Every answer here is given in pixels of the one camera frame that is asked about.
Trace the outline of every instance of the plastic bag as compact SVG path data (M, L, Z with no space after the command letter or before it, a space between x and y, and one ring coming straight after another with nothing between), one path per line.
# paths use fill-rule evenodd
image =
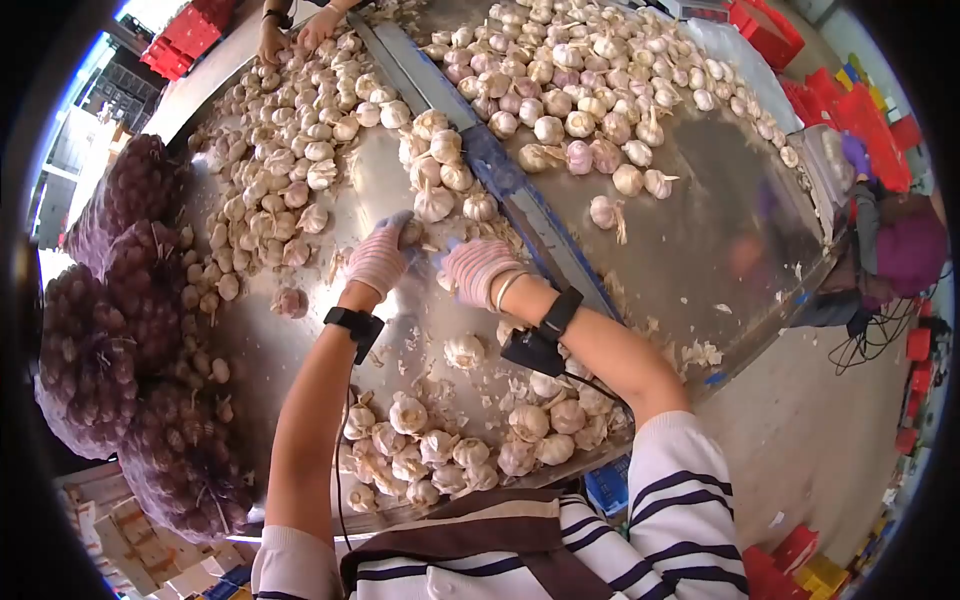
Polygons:
M107 290L85 265L52 279L44 292L36 402L73 452L105 459L137 407L137 344Z
M180 292L186 283L178 235L160 222L138 221L110 247L101 277L110 301L137 343L137 370L155 373L176 357Z
M144 512L193 542L240 533L250 488L210 401L169 381L144 400L117 452Z
M180 169L156 135L134 136L97 183L63 250L93 273L103 270L110 245L140 219L162 218L180 188Z

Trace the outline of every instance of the brown apron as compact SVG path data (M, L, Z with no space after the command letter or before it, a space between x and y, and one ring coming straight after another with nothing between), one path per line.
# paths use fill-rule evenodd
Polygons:
M607 600L611 587L564 546L559 490L474 492L430 514L391 527L340 562L347 595L361 563L405 557L431 564L484 552L514 552L553 600Z

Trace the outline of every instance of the sleeve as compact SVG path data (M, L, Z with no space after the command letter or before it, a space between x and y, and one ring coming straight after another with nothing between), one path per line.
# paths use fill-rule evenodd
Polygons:
M727 462L694 415L640 427L628 487L630 544L679 600L747 597Z
M316 536L280 525L263 528L251 584L260 599L320 600L344 595L333 549Z

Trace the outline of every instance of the striped shirt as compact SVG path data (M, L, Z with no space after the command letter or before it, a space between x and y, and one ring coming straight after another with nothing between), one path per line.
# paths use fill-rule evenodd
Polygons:
M581 496L560 499L564 544L618 592L614 597L747 598L743 563L733 542L727 464L696 417L677 411L644 423L634 439L628 486L628 540ZM406 558L363 563L357 580L351 598L549 597L510 552L432 564ZM264 528L252 586L263 599L343 595L330 547L280 526Z

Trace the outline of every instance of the hand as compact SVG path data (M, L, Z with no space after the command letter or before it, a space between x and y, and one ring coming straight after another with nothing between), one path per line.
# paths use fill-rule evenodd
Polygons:
M297 44L303 46L309 51L314 51L320 42L333 35L333 30L337 28L337 23L344 18L340 9L328 4L319 12L313 15L297 36Z
M350 257L347 266L348 287L354 281L365 283L376 290L381 302L387 298L417 252L414 248L401 251L398 247L400 232L413 216L413 210L401 210L376 224L373 232Z
M446 246L448 252L435 255L434 264L439 262L438 268L457 282L457 300L468 306L496 312L493 305L495 298L492 298L493 280L507 271L524 270L507 243L500 240L472 240L464 244L451 238Z
M289 50L290 40L276 25L276 17L268 16L260 24L260 47L256 55L265 64L278 65L276 53L280 50Z

